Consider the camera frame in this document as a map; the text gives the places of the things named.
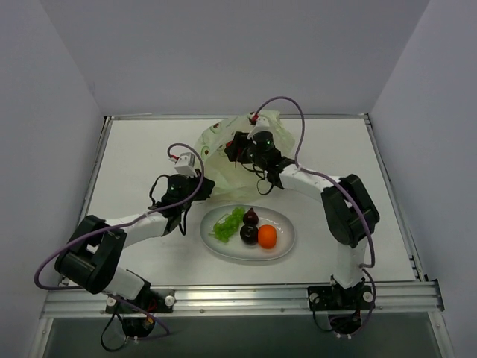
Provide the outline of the dark purple fake fruit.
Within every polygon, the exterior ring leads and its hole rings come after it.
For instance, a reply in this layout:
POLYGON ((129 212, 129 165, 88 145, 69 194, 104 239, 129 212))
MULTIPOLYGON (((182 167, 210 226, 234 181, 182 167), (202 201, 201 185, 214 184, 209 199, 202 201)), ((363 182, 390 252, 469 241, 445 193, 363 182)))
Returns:
POLYGON ((243 216, 243 223, 245 225, 257 226, 259 223, 259 217, 253 208, 250 208, 243 216))

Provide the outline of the green fake grapes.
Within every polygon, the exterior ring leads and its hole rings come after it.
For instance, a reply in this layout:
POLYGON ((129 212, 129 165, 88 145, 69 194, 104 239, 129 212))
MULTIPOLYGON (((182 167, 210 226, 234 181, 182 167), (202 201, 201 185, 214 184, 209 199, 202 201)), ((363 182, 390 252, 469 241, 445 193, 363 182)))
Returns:
POLYGON ((229 242, 231 236, 239 231, 245 214, 245 208, 235 207, 231 213, 226 213, 212 226, 209 235, 220 242, 229 242))

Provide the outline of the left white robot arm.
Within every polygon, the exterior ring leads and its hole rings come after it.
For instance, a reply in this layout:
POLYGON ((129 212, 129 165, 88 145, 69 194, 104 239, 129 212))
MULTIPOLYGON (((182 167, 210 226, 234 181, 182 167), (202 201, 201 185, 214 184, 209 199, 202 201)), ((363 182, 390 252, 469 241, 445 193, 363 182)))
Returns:
POLYGON ((70 238, 67 249, 54 263, 57 272, 92 294, 123 298, 134 313, 149 307, 150 283, 129 270, 119 268, 124 248, 146 239, 169 235, 176 228, 186 232, 186 216, 193 201, 210 198, 213 180, 170 175, 167 191, 141 216, 100 219, 86 216, 70 238))

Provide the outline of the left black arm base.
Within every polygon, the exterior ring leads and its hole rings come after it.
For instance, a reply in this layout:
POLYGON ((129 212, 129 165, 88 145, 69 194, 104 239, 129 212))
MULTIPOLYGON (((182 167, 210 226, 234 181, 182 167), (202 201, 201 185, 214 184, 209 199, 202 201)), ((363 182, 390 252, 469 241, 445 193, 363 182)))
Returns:
POLYGON ((148 340, 171 335, 168 326, 156 317, 158 313, 172 313, 176 303, 173 290, 159 292, 145 286, 134 299, 108 294, 111 313, 119 318, 123 334, 129 339, 148 340))

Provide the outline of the orange fake fruit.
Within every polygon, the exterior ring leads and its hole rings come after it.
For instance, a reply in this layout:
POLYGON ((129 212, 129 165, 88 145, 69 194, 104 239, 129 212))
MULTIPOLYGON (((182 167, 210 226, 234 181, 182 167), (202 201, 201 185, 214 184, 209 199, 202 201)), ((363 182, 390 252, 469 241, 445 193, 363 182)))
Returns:
POLYGON ((258 244, 264 249, 272 249, 277 244, 277 229, 269 224, 264 224, 258 230, 258 244))

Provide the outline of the dark round fake fruit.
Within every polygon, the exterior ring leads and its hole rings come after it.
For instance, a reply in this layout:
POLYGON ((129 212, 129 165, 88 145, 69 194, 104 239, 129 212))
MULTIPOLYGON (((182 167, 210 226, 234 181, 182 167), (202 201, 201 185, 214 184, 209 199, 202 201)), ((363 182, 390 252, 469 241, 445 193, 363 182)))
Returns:
POLYGON ((256 245, 258 243, 259 229, 253 225, 243 225, 239 232, 242 242, 245 245, 256 245))

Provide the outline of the translucent plastic bag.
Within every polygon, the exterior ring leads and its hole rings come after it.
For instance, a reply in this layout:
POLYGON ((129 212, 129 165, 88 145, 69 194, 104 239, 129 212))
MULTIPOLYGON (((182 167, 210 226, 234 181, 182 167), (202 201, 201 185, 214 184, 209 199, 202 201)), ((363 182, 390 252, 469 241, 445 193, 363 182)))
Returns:
POLYGON ((195 143, 195 150, 205 166, 206 178, 215 182, 209 199, 211 202, 243 204, 255 201, 270 191, 271 185, 266 180, 260 180, 252 172, 251 165, 230 162, 225 154, 226 144, 233 140, 237 132, 252 131, 252 115, 247 113, 215 121, 195 143))

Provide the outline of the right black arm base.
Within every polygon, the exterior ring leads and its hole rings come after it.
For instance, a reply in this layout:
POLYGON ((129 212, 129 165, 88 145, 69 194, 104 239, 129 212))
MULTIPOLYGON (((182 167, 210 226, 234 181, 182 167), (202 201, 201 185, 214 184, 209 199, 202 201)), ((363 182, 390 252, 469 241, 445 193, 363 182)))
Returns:
POLYGON ((361 279, 345 289, 333 280, 328 286, 309 286, 307 296, 319 331, 351 339, 365 327, 376 307, 376 284, 370 280, 367 285, 361 279))

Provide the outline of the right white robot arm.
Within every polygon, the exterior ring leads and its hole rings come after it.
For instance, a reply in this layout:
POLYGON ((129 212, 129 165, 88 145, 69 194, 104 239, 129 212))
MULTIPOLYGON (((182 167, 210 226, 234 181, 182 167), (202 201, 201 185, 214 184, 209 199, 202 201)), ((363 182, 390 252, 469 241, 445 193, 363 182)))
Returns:
POLYGON ((358 298, 356 285, 364 270, 376 264, 372 233, 380 220, 364 184, 357 175, 330 177, 301 167, 296 160, 281 154, 273 134, 261 131, 250 135, 237 132, 225 145, 231 162, 251 164, 260 169, 272 186, 293 190, 322 203, 328 228, 338 242, 337 266, 332 274, 336 283, 331 299, 346 308, 358 298))

